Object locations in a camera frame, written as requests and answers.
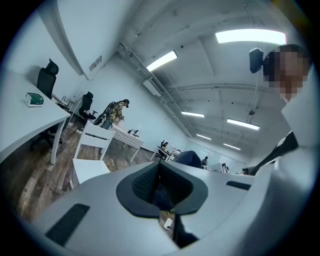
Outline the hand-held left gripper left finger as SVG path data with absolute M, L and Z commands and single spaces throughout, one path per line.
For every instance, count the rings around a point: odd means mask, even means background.
M 126 176 L 151 162 L 96 176 L 52 203 L 33 222 L 45 234 L 76 203 L 89 206 L 64 248 L 84 256 L 162 256 L 179 250 L 158 218 L 132 215 L 118 201 L 116 188 Z

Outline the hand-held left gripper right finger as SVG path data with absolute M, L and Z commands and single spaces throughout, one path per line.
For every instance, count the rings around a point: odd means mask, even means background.
M 183 165 L 160 162 L 159 168 L 189 179 L 193 191 L 181 201 L 191 203 L 195 212 L 175 215 L 174 230 L 169 235 L 163 229 L 159 237 L 165 240 L 243 240 L 247 237 L 254 212 L 249 192 L 252 176 L 227 174 Z

